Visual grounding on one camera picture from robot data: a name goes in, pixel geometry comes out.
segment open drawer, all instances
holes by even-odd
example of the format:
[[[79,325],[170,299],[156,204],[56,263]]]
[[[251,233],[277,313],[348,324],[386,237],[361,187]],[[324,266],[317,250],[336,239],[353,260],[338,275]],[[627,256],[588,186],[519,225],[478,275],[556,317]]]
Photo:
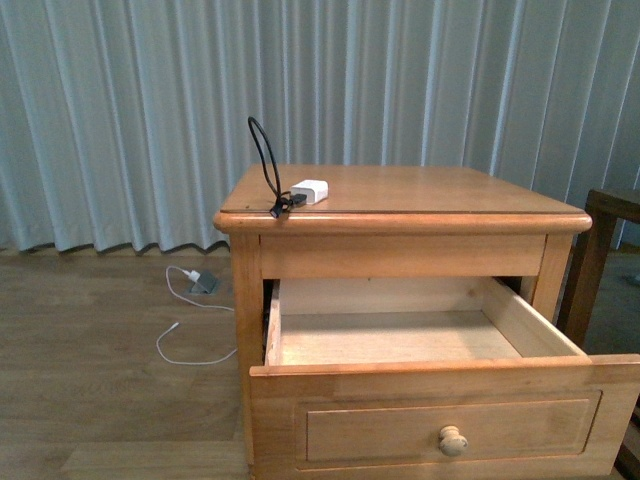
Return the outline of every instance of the open drawer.
[[[607,474],[640,356],[585,355],[492,278],[276,282],[259,479]]]

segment drawer knob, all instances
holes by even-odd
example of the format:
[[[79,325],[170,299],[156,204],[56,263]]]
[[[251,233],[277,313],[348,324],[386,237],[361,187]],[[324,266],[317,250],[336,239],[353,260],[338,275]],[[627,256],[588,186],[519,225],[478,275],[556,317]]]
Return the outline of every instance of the drawer knob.
[[[469,448],[469,442],[460,435],[458,427],[449,425],[440,430],[440,451],[447,457],[462,455],[467,448]]]

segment white power adapter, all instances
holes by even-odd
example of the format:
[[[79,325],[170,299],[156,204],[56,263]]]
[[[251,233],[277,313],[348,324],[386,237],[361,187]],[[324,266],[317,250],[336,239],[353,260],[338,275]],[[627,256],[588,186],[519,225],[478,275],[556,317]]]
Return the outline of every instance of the white power adapter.
[[[324,180],[303,180],[291,187],[291,196],[307,196],[307,205],[313,205],[329,196],[329,184]]]

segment curtain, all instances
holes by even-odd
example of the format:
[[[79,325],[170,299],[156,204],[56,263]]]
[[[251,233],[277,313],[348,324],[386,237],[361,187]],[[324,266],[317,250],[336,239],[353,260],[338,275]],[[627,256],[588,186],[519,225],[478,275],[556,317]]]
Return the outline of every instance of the curtain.
[[[207,248],[258,160],[639,188],[637,0],[0,0],[0,246]],[[638,229],[624,239],[640,243]]]

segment black charging cable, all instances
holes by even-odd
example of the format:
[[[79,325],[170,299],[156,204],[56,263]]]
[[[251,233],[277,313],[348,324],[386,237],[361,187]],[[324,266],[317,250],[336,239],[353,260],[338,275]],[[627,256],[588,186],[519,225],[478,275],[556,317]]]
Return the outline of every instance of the black charging cable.
[[[286,191],[286,192],[282,191],[282,187],[280,185],[280,173],[278,172],[278,164],[276,163],[276,160],[273,156],[273,150],[271,149],[271,143],[269,142],[269,137],[267,137],[267,134],[264,131],[264,128],[262,128],[262,125],[260,125],[260,123],[258,123],[258,121],[255,118],[249,117],[248,123],[249,123],[249,130],[251,131],[251,136],[253,137],[253,141],[255,142],[256,147],[258,148],[258,153],[260,154],[260,161],[262,162],[262,171],[264,172],[264,178],[267,181],[269,188],[271,188],[271,191],[276,196],[276,202],[274,203],[271,210],[269,210],[269,213],[273,218],[278,218],[284,212],[289,212],[294,207],[304,205],[307,202],[307,196],[303,194],[291,195],[291,192],[289,191]],[[275,177],[276,177],[275,185],[271,181],[271,177],[267,169],[267,162],[264,158],[264,152],[262,151],[262,147],[260,146],[260,142],[258,140],[256,132],[253,129],[254,126],[258,129],[258,131],[260,132],[260,135],[264,139],[264,143],[267,145],[267,150],[269,151],[269,159],[271,160],[273,173],[275,174]]]

